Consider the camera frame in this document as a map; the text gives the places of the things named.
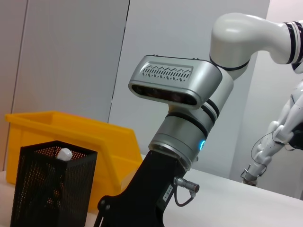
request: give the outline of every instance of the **blue led light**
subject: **blue led light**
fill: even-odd
[[[200,143],[200,150],[202,150],[204,144],[205,144],[205,140],[201,141],[201,143]]]

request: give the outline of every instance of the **yellow plastic bin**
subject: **yellow plastic bin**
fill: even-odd
[[[142,163],[134,131],[57,111],[7,114],[10,122],[6,180],[16,183],[20,148],[60,140],[98,152],[89,209],[118,195]]]

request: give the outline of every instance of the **white tabletop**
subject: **white tabletop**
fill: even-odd
[[[166,227],[302,227],[303,201],[237,183],[197,170],[185,178],[200,185],[195,199],[179,208],[172,199],[164,212]],[[14,186],[0,172],[0,227],[9,227]],[[189,198],[178,189],[178,200]],[[86,226],[92,227],[95,214],[88,214]]]

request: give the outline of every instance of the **small label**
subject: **small label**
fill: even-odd
[[[171,194],[172,189],[173,189],[172,186],[169,185],[168,189],[166,190],[166,192],[165,192],[165,194],[164,194],[164,196],[163,196],[163,200],[164,200],[164,201],[166,201],[166,200],[169,198],[169,195]]]

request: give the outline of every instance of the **white humanoid robot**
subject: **white humanoid robot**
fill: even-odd
[[[128,87],[140,98],[167,103],[169,113],[126,190],[100,200],[95,227],[163,227],[163,212],[173,194],[180,207],[194,199],[199,185],[183,176],[197,160],[234,80],[247,69],[251,55],[260,50],[268,51],[277,64],[291,64],[296,73],[302,73],[303,21],[278,24],[241,13],[226,14],[213,26],[210,61],[143,57]],[[301,147],[302,85],[293,92],[279,120],[271,123],[268,130],[273,133],[259,145],[245,183],[255,181],[284,144],[293,141],[294,147]],[[178,187],[190,192],[190,199],[183,204],[177,200]]]

